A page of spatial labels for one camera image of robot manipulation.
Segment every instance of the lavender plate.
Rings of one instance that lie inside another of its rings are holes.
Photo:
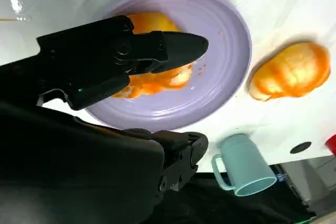
[[[226,0],[124,0],[106,16],[158,11],[185,32],[209,40],[187,87],[137,99],[107,98],[87,108],[118,129],[173,130],[195,123],[223,106],[241,85],[251,58],[242,17]]]

